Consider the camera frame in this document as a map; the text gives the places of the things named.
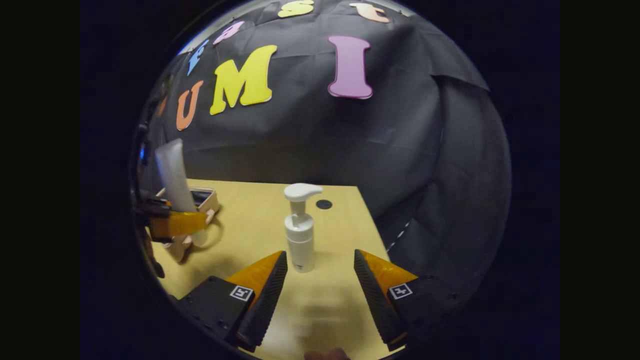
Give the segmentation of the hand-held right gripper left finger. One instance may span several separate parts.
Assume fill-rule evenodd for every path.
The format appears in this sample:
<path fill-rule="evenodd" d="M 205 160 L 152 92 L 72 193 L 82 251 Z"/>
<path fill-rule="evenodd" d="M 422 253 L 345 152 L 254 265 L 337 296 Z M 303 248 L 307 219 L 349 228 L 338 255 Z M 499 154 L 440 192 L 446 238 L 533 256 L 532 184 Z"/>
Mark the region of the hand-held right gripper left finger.
<path fill-rule="evenodd" d="M 178 303 L 214 338 L 254 353 L 268 330 L 288 273 L 276 251 L 226 279 L 209 276 Z"/>

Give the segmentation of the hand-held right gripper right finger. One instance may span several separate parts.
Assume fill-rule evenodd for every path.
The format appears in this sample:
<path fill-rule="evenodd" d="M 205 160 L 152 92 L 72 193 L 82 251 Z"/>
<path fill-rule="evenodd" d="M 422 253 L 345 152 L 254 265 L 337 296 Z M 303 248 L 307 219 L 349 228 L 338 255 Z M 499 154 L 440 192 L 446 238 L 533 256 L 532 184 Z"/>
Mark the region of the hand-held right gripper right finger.
<path fill-rule="evenodd" d="M 436 276 L 414 275 L 361 249 L 354 251 L 354 271 L 389 351 L 434 337 L 463 302 Z"/>

